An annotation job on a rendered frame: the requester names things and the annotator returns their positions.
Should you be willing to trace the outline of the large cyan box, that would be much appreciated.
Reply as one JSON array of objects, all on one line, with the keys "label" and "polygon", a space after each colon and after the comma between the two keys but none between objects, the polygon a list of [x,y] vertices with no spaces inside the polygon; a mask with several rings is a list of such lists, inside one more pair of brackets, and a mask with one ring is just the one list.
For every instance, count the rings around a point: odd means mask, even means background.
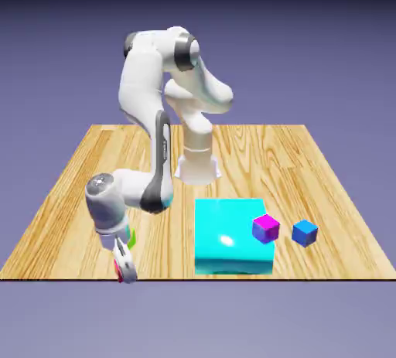
[{"label": "large cyan box", "polygon": [[253,236],[253,221],[264,214],[258,198],[196,199],[195,274],[271,274],[275,244]]}]

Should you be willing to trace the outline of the small magenta cube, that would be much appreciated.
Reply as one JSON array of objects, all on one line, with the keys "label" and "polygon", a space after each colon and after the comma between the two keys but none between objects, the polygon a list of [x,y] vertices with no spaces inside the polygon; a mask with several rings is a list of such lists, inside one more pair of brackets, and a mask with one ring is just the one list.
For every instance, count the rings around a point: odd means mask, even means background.
[{"label": "small magenta cube", "polygon": [[278,239],[280,223],[268,214],[253,219],[252,235],[263,244]]}]

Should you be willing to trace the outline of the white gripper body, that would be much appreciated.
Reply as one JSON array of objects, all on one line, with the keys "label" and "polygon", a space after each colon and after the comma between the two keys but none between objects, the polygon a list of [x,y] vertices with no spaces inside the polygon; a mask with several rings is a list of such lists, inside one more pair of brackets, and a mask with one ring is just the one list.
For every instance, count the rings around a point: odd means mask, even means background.
[{"label": "white gripper body", "polygon": [[131,251],[119,237],[114,239],[113,255],[123,274],[123,282],[129,284],[137,281],[138,275],[132,260]]}]

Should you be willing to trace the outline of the small blue cube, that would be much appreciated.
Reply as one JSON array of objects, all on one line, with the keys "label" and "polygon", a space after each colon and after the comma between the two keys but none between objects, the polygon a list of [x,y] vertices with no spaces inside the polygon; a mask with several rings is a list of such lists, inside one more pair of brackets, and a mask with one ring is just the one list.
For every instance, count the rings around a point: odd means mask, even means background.
[{"label": "small blue cube", "polygon": [[317,234],[318,227],[308,220],[300,220],[298,223],[294,224],[292,228],[292,239],[303,247],[308,247],[310,244],[314,243]]}]

